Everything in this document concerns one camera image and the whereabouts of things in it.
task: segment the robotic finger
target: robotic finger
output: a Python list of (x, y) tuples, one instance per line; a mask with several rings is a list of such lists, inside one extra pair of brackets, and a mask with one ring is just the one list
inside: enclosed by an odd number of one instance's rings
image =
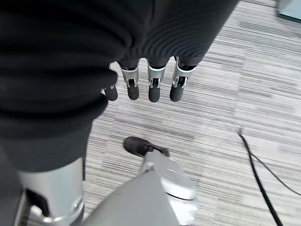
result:
[(191, 78), (193, 71), (202, 58), (187, 58), (177, 56), (175, 59), (176, 64), (173, 74), (173, 84), (171, 86), (169, 96), (172, 101), (177, 102), (182, 98), (184, 88), (186, 87), (188, 80)]
[(139, 97), (139, 60), (120, 61), (123, 79), (127, 85), (127, 94), (131, 100), (136, 100)]
[(148, 59), (149, 100), (153, 103), (160, 99), (160, 86), (163, 81), (165, 66), (169, 58)]

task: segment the black shoe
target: black shoe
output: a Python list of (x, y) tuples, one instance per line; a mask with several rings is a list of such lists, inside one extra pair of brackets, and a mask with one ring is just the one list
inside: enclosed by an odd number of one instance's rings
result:
[(123, 142), (124, 148), (131, 154), (144, 157), (147, 152), (152, 152), (153, 150), (160, 151), (164, 156), (169, 157), (169, 152), (167, 148), (155, 146), (147, 140), (138, 137), (128, 137)]

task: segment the black sleeve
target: black sleeve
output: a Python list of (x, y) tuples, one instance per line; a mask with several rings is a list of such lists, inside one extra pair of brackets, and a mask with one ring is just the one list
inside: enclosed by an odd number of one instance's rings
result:
[(25, 171), (55, 169), (86, 153), (111, 62), (138, 46), (152, 1), (0, 3), (0, 148)]

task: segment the silver robot leg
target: silver robot leg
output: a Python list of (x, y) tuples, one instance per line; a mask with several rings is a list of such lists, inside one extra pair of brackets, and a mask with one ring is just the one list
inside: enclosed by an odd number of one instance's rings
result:
[(84, 213), (83, 159), (46, 172), (18, 172), (31, 202), (31, 215), (43, 225), (79, 226)]

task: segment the silver metallic joint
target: silver metallic joint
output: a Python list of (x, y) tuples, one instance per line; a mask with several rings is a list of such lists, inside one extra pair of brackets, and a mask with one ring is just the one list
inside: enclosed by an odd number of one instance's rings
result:
[(191, 78), (192, 72), (195, 70), (195, 68), (193, 68), (192, 70), (189, 70), (189, 71), (184, 71), (179, 67), (179, 61), (180, 61), (180, 59), (179, 59), (179, 57), (177, 57), (176, 65), (174, 67), (174, 74), (173, 74), (173, 86), (175, 88), (177, 88), (180, 77), (185, 77), (185, 81), (182, 85), (182, 88), (184, 88), (187, 85), (188, 80)]
[(163, 81), (163, 76), (165, 72), (165, 67), (155, 69), (150, 66), (149, 61), (147, 61), (148, 67), (147, 67), (147, 74), (149, 79), (149, 86), (150, 88), (153, 88), (154, 79), (158, 79), (158, 86), (157, 88), (160, 88), (161, 82)]
[(138, 86), (138, 81), (139, 81), (139, 62), (134, 70), (126, 70), (121, 68), (121, 72), (123, 75), (123, 79), (127, 84), (127, 87), (130, 88), (130, 80), (134, 80), (134, 86)]

